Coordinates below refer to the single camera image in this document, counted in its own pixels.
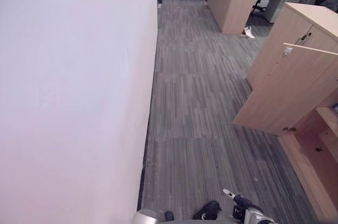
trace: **gray carpet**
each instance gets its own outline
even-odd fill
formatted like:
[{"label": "gray carpet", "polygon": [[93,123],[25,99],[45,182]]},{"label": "gray carpet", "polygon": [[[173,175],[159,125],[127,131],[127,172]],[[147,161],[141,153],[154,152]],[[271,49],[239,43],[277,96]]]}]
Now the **gray carpet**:
[{"label": "gray carpet", "polygon": [[222,189],[250,198],[280,223],[314,211],[276,137],[232,121],[251,93],[245,77],[271,24],[248,24],[253,40],[221,34],[204,0],[163,0],[155,62],[143,207],[190,219]]}]

